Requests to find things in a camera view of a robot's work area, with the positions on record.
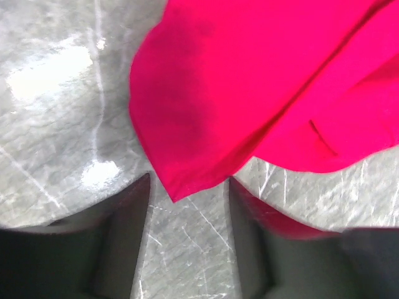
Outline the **red t-shirt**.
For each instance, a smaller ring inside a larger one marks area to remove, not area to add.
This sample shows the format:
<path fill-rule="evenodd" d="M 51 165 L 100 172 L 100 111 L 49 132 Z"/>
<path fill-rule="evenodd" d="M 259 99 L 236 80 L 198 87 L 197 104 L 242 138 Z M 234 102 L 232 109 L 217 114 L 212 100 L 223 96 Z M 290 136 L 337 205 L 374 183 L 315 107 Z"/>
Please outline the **red t-shirt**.
<path fill-rule="evenodd" d="M 398 144 L 398 2 L 168 1 L 130 94 L 173 201 L 253 157 L 344 169 Z"/>

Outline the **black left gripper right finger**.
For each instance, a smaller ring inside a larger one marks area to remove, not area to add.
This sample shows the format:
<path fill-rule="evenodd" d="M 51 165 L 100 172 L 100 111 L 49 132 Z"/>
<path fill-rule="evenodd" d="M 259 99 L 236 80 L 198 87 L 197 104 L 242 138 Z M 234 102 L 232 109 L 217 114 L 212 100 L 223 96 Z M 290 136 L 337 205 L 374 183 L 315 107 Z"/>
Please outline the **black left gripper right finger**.
<path fill-rule="evenodd" d="M 237 179 L 229 214 L 243 298 L 397 298 L 398 230 L 307 226 Z"/>

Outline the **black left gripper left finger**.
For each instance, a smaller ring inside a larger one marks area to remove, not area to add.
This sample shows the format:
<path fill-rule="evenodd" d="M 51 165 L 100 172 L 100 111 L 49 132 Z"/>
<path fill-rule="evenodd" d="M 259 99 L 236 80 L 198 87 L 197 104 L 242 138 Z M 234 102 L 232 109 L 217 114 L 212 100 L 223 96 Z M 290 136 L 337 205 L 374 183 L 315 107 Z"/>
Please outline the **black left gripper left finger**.
<path fill-rule="evenodd" d="M 1 229 L 2 298 L 129 298 L 150 175 L 50 224 Z"/>

